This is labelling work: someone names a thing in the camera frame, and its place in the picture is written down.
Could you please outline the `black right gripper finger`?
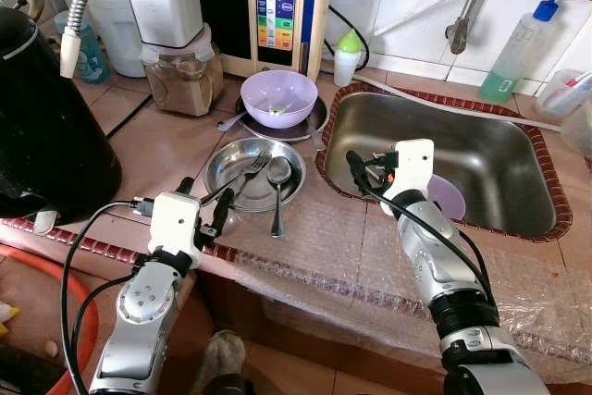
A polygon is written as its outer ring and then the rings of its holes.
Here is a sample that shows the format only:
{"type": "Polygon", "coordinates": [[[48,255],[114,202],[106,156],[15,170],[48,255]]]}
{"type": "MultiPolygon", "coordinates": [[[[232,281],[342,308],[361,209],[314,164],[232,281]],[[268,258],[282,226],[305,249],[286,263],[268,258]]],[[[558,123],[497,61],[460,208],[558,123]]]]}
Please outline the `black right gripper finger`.
{"type": "Polygon", "coordinates": [[[367,177],[366,162],[354,150],[347,151],[346,159],[350,166],[352,182],[358,187],[362,196],[367,196],[371,191],[371,184],[367,177]]]}

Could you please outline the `glass jar of brown powder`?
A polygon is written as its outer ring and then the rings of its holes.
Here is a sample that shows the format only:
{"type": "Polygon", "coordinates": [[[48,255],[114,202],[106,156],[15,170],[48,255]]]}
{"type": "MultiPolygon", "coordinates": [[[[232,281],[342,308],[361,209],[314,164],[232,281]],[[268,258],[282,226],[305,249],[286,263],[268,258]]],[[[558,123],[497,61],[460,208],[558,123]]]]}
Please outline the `glass jar of brown powder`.
{"type": "Polygon", "coordinates": [[[141,61],[160,110],[206,116],[223,93],[223,57],[207,24],[182,48],[144,44],[141,61]]]}

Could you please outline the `water ioniser with button panel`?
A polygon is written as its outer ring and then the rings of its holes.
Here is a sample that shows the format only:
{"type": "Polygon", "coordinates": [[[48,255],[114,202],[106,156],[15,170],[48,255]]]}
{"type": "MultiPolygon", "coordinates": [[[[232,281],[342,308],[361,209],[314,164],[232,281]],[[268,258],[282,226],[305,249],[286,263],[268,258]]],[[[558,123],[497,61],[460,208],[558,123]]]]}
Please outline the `water ioniser with button panel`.
{"type": "Polygon", "coordinates": [[[329,0],[249,0],[248,74],[286,69],[316,79],[322,65],[329,0]]]}

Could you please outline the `large black kettle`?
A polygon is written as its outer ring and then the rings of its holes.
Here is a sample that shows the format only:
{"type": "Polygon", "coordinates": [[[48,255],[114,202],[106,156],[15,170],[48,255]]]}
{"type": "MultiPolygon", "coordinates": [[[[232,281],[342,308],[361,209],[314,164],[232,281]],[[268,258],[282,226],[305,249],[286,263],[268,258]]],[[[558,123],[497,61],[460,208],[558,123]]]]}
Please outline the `large black kettle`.
{"type": "Polygon", "coordinates": [[[29,15],[0,7],[0,218],[86,220],[113,201],[121,164],[29,15]]]}

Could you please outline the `stainless steel plate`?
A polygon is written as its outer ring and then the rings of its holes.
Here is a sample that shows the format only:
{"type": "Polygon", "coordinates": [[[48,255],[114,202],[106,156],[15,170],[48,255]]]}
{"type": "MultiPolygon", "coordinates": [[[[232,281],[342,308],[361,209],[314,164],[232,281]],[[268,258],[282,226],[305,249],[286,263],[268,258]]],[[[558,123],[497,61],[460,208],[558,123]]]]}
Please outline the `stainless steel plate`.
{"type": "Polygon", "coordinates": [[[231,183],[234,191],[232,206],[237,212],[259,213],[274,210],[275,192],[267,180],[267,166],[251,177],[249,182],[242,182],[246,179],[245,172],[258,155],[269,161],[278,155],[288,159],[291,177],[283,187],[283,204],[291,202],[307,179],[305,163],[290,145],[259,137],[229,142],[212,154],[203,173],[203,183],[207,190],[220,195],[218,188],[231,183]]]}

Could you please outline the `small green-capped white bottle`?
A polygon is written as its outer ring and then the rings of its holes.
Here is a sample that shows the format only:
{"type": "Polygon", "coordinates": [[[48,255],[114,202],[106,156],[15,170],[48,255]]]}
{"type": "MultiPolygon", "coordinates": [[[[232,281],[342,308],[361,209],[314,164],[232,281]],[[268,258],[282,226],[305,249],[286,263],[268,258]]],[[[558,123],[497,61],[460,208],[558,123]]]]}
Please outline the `small green-capped white bottle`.
{"type": "Polygon", "coordinates": [[[354,29],[347,31],[339,39],[334,52],[334,75],[335,86],[344,87],[352,82],[352,74],[358,69],[361,57],[363,57],[364,46],[354,29]]]}

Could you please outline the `dark round plate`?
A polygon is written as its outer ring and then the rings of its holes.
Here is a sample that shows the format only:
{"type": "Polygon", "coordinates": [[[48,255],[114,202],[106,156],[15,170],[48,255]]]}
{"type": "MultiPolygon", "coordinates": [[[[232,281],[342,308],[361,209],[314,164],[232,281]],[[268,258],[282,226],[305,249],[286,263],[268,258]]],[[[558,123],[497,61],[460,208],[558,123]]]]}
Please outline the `dark round plate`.
{"type": "Polygon", "coordinates": [[[314,108],[310,115],[301,123],[291,126],[286,129],[271,129],[267,126],[257,123],[254,117],[249,115],[242,116],[238,120],[238,124],[244,126],[254,136],[264,137],[268,140],[275,140],[281,142],[298,142],[309,140],[310,137],[317,131],[322,131],[325,128],[328,117],[328,107],[326,107],[325,100],[317,96],[314,102],[314,108]]]}

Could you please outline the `purple plastic bowl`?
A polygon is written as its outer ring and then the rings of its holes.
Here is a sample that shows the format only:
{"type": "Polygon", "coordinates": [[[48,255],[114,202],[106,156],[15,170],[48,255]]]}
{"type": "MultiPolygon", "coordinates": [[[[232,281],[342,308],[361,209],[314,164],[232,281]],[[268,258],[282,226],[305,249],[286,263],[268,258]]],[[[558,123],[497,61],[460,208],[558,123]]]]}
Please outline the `purple plastic bowl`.
{"type": "Polygon", "coordinates": [[[444,177],[433,175],[428,181],[427,194],[428,200],[432,201],[440,208],[440,212],[449,220],[462,220],[465,217],[466,201],[460,189],[449,182],[444,177]]]}
{"type": "Polygon", "coordinates": [[[318,94],[315,83],[299,72],[264,70],[250,75],[240,87],[246,111],[271,129],[296,126],[312,113],[318,94]]]}

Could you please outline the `metal faucet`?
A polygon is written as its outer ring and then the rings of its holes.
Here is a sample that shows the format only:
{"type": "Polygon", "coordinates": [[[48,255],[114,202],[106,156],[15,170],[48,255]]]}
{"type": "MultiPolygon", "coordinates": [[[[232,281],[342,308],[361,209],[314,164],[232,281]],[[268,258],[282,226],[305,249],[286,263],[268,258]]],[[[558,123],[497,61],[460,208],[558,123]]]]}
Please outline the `metal faucet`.
{"type": "Polygon", "coordinates": [[[445,29],[445,36],[449,41],[450,53],[454,56],[459,56],[465,51],[468,45],[468,35],[476,18],[477,3],[479,0],[465,0],[462,5],[461,14],[458,15],[456,22],[450,24],[445,29]]]}

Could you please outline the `blue-capped green soap bottle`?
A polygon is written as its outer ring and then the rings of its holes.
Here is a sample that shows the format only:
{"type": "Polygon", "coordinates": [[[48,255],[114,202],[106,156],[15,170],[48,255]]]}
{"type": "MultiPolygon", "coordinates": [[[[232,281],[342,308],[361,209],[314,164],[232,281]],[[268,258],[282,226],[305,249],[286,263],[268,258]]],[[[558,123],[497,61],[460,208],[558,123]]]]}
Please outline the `blue-capped green soap bottle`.
{"type": "Polygon", "coordinates": [[[506,103],[515,94],[519,83],[544,52],[555,28],[551,20],[558,10],[557,0],[545,0],[538,3],[533,13],[521,17],[498,60],[479,86],[478,94],[483,102],[506,103]]]}

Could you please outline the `teal plastic bottle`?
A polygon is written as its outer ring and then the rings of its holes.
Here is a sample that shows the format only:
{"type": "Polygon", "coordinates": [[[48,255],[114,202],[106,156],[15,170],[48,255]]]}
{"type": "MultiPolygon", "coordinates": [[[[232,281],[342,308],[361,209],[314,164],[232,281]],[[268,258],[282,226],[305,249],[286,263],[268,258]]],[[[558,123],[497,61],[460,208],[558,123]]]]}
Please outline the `teal plastic bottle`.
{"type": "Polygon", "coordinates": [[[83,19],[80,28],[80,56],[78,56],[77,78],[89,85],[100,85],[110,79],[111,68],[107,64],[97,32],[83,19]]]}

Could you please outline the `clear plastic cup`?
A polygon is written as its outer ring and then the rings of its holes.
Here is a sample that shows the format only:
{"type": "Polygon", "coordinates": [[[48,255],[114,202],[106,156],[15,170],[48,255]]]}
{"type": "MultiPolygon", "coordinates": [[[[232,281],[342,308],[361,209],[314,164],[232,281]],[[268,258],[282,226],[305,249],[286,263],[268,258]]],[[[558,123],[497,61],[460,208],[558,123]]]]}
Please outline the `clear plastic cup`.
{"type": "Polygon", "coordinates": [[[592,72],[560,69],[536,97],[536,111],[550,120],[570,116],[592,94],[592,72]]]}

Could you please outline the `white jar with green lid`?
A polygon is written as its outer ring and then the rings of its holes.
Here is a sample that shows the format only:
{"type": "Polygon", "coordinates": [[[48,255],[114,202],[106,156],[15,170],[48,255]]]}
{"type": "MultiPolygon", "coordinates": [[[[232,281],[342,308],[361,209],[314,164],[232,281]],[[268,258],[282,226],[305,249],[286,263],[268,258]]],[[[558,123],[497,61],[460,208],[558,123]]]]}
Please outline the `white jar with green lid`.
{"type": "Polygon", "coordinates": [[[113,70],[123,77],[145,78],[142,40],[130,0],[89,0],[86,11],[113,70]]]}

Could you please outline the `stainless steel sink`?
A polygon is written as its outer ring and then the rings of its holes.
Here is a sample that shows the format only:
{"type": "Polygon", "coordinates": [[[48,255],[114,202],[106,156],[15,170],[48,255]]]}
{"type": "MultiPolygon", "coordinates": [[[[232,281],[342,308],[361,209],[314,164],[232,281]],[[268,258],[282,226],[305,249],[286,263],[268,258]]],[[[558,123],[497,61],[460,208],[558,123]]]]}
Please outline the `stainless steel sink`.
{"type": "Polygon", "coordinates": [[[343,196],[360,200],[344,155],[363,159],[393,151],[398,141],[432,140],[433,172],[466,203],[466,226],[547,242],[566,234],[574,214],[563,195],[540,130],[511,123],[507,108],[424,94],[425,104],[354,86],[331,105],[323,137],[328,149],[314,160],[343,196]]]}

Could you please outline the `clear bubble wrap sheet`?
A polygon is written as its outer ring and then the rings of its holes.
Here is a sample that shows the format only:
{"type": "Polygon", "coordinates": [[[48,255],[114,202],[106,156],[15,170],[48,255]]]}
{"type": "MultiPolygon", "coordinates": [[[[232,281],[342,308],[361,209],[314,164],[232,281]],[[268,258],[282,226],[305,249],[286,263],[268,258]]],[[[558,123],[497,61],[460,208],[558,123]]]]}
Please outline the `clear bubble wrap sheet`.
{"type": "MultiPolygon", "coordinates": [[[[323,339],[438,363],[440,338],[420,299],[396,221],[377,206],[333,195],[285,206],[288,233],[270,214],[236,213],[207,253],[234,277],[292,309],[323,339]]],[[[592,365],[589,263],[567,261],[557,241],[533,242],[465,228],[485,256],[504,331],[546,378],[592,365]]]]}

